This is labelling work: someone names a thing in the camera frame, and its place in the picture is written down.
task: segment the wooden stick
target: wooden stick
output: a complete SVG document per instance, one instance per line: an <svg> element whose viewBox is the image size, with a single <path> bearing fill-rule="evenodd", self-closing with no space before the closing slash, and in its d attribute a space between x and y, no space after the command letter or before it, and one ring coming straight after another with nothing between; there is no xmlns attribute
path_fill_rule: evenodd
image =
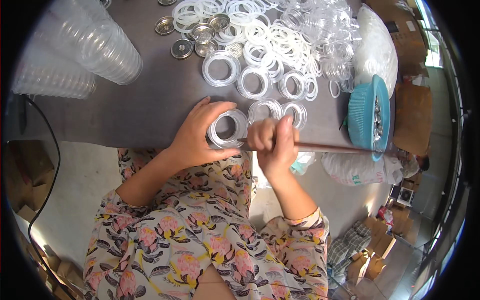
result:
<svg viewBox="0 0 480 300"><path fill-rule="evenodd" d="M247 143L248 140L244 139L237 139L239 142ZM346 152L346 153L378 153L377 151L371 149L364 149L364 148L356 148L356 147L345 147L345 146L334 146L334 145L325 145L325 144L315 144L315 143L304 143L304 142L295 142L295 146L298 147L306 147L306 148L315 148L315 149L327 149L332 150L331 152ZM385 155L396 156L395 152L384 152Z"/></svg>

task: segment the black cable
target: black cable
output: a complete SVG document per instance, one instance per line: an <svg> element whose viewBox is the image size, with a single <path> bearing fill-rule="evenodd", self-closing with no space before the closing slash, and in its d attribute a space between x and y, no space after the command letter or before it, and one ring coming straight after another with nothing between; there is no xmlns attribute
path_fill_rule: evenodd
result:
<svg viewBox="0 0 480 300"><path fill-rule="evenodd" d="M53 138L53 142L55 143L55 147L57 149L57 154L59 156L59 161L58 161L58 164L57 164L57 169L55 170L55 175L53 176L53 181L52 181L52 185L50 186L50 190L48 191L48 194L47 194L47 197L45 198L45 201L43 202L42 204L42 207L38 210L38 213L35 215L35 217L33 217L32 221L30 222L30 225L28 226L28 238L30 239L30 241L32 242L35 242L35 240L32 238L32 234L31 234L31 231L32 231L32 226L33 226L33 223L37 220L38 216L40 216L40 213L42 212L43 208L45 207L45 205L47 204L47 201L48 201L48 198L50 197L50 194L52 193L52 190L53 190L53 185L55 184L55 180L57 179L57 174L59 172L59 169L60 169L60 148L59 148L59 144L57 142L57 139L55 138L55 134L53 133L53 130L52 130L52 127L50 126L50 123L48 122L47 120L47 117L45 117L45 115L43 114L42 110L37 106L37 104L35 104L35 102L33 102L29 97L27 96L24 96L23 97L27 102L30 103L30 105L32 105L37 111L38 113L42 116L43 120L45 121L45 123L47 124L48 126L48 130L50 131L50 134L52 135L52 138ZM36 254L38 255L38 257L40 258L40 260L42 261L42 264L43 266L45 266L45 268L47 269L47 272L48 274L54 278L57 283L59 284L60 288L63 289L63 291L70 297L71 300L76 300L74 296L72 296L72 294L68 291L68 288L63 284L61 283L58 278L53 274L52 270L50 269L50 267L48 266L48 264L45 263L45 261L43 260L43 257L40 255L40 252L38 251L38 249L36 248L36 245L33 245L33 249L35 250Z"/></svg>

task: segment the person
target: person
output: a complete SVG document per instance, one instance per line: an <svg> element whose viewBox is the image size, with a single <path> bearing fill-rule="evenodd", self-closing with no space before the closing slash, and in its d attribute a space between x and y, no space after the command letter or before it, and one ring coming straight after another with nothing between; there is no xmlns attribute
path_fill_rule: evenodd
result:
<svg viewBox="0 0 480 300"><path fill-rule="evenodd" d="M257 231L248 220L252 153L205 139L236 104L209 101L167 149L118 150L123 183L95 217L85 299L326 299L328 219L288 169L298 152L292 117L248 129L284 215Z"/></svg>
<svg viewBox="0 0 480 300"><path fill-rule="evenodd" d="M403 166L402 175L403 178L410 178L418 172L426 171L430 168L430 159L428 155L408 155L408 160L401 160L400 163Z"/></svg>

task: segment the gray table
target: gray table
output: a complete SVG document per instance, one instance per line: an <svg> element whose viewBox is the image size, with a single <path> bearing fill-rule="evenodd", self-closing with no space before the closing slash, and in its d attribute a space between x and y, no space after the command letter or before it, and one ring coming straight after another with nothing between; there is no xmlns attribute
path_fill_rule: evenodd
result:
<svg viewBox="0 0 480 300"><path fill-rule="evenodd" d="M227 87L207 84L201 71L203 58L192 54L187 60L178 61L171 56L170 47L181 38L180 33L159 36L154 24L160 17L171 15L172 8L162 7L155 0L112 2L108 12L139 51L143 70L135 82L126 86L98 77L96 91L86 100L36 96L35 102L59 141L110 147L167 147L188 112L205 96L211 96L212 101L234 101L247 113L254 100L243 98L235 84ZM269 10L267 15L274 20L280 13ZM242 67L246 66L243 58L240 62ZM226 67L219 66L218 71L226 72ZM338 129L347 114L349 94L341 93L334 99L328 91L328 80L320 77L317 81L317 98L312 102L302 101L308 121L300 133L301 140L351 145L347 129ZM274 86L271 98L281 104L287 102ZM17 106L9 105L9 126L5 132L8 140L50 139L43 120L29 106L27 127L20 134L16 110Z"/></svg>

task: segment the blue plastic basket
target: blue plastic basket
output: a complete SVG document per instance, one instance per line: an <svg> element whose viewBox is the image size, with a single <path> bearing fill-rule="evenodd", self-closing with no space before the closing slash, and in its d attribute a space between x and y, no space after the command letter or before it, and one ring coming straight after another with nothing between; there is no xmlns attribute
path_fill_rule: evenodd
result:
<svg viewBox="0 0 480 300"><path fill-rule="evenodd" d="M378 75L372 77L371 83L357 85L350 95L347 115L348 135L355 146L373 149L373 117L376 97L378 97L384 129L378 146L385 151L390 132L390 100L385 82ZM372 154L372 159L378 161L382 156L383 153Z"/></svg>

